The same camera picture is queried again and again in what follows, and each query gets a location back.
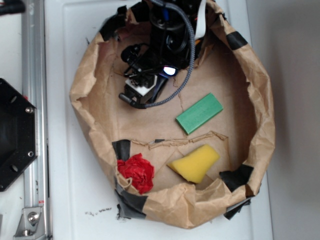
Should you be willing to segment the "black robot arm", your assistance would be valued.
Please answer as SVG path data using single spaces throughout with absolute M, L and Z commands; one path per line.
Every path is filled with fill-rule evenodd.
M 119 98 L 136 109 L 165 104 L 187 85 L 206 33 L 206 1 L 154 0 L 147 20 L 151 24 L 147 49 L 143 43 L 130 45 L 121 53 L 128 64 L 124 92 Z M 180 70 L 187 74 L 180 87 L 169 97 L 157 102 L 167 80 Z

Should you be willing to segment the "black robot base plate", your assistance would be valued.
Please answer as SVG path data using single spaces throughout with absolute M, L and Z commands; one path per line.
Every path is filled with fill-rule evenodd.
M 0 80 L 0 191 L 6 191 L 37 157 L 36 108 Z

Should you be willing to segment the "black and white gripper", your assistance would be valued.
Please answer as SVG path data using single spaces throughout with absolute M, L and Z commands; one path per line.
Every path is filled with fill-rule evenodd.
M 165 62 L 152 49 L 140 53 L 142 46 L 142 43 L 130 45 L 121 53 L 128 68 L 123 73 L 126 81 L 119 98 L 134 108 L 154 103 L 168 78 L 178 73 L 177 67 Z

